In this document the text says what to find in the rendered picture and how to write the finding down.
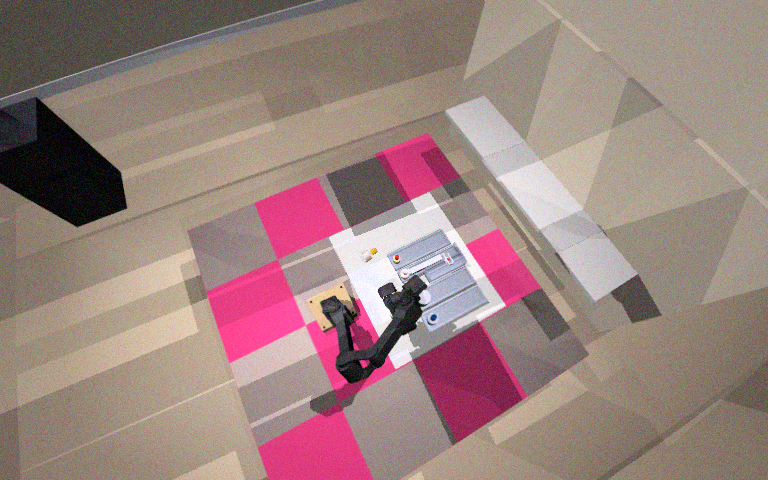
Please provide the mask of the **white jar with orange label and yellow lid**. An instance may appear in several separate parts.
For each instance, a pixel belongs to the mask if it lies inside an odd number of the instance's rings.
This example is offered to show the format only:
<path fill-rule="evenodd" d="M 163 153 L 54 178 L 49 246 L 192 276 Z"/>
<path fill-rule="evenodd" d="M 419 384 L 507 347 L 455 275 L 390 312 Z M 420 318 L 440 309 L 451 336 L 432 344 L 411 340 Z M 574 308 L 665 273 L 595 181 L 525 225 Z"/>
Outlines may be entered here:
<path fill-rule="evenodd" d="M 373 255 L 374 255 L 375 253 L 377 253 L 377 251 L 376 251 L 376 249 L 374 248 L 374 249 L 372 249 L 371 251 L 370 251 L 370 250 L 366 250 L 365 252 L 361 253 L 359 256 L 360 256 L 361 260 L 362 260 L 364 263 L 366 263 L 366 262 L 368 262 L 369 260 L 371 260 L 371 259 L 373 258 Z"/>

